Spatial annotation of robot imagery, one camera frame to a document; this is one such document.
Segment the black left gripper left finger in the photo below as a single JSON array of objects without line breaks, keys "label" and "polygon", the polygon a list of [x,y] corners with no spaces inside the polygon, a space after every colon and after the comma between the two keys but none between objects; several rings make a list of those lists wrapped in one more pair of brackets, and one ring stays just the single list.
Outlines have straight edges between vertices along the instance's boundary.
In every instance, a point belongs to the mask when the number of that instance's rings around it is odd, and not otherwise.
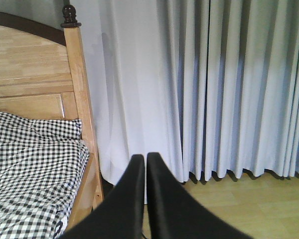
[{"label": "black left gripper left finger", "polygon": [[141,154],[131,160],[117,185],[63,239],[140,239],[145,195],[145,163]]}]

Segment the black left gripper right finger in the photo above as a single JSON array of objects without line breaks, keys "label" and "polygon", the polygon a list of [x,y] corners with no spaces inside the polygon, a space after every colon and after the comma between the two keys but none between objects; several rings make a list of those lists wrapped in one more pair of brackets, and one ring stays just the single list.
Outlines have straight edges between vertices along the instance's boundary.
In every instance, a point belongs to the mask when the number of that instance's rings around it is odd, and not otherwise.
[{"label": "black left gripper right finger", "polygon": [[157,152],[147,155],[147,200],[154,239],[250,238],[212,214],[187,193]]}]

